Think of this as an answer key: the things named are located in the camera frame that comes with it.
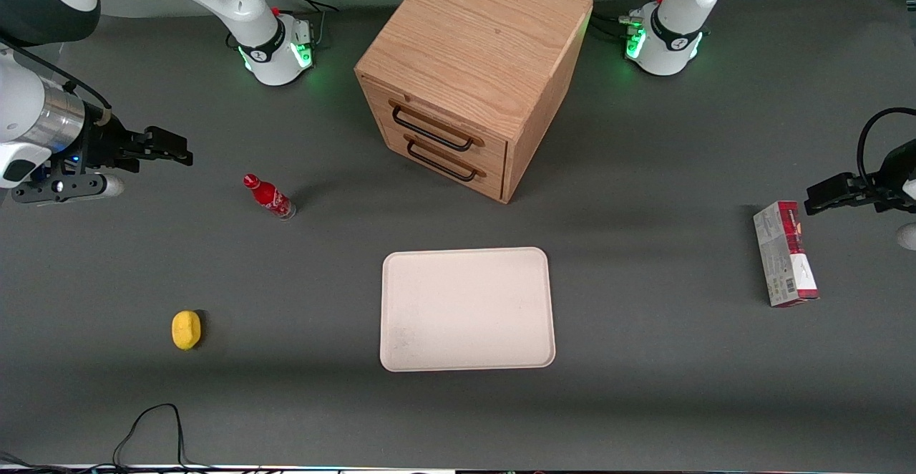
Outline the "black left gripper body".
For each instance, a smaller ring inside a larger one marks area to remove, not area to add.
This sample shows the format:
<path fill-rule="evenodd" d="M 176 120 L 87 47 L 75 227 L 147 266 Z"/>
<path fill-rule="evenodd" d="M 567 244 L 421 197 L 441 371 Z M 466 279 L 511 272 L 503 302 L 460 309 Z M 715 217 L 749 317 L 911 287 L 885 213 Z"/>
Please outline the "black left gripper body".
<path fill-rule="evenodd" d="M 915 213 L 914 194 L 915 141 L 890 151 L 876 173 L 876 191 L 880 201 L 876 212 L 899 210 Z"/>

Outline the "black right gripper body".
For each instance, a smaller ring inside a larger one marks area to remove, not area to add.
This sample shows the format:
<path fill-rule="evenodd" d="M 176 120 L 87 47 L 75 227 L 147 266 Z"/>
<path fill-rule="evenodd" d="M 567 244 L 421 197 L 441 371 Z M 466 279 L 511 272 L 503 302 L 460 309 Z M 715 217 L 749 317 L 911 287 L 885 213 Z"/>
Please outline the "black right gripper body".
<path fill-rule="evenodd" d="M 138 173 L 140 161 L 150 157 L 143 145 L 144 135 L 127 130 L 114 115 L 103 125 L 99 124 L 104 112 L 92 103 L 85 103 L 83 110 L 85 119 L 77 148 L 84 153 L 81 161 L 85 167 L 121 168 Z"/>

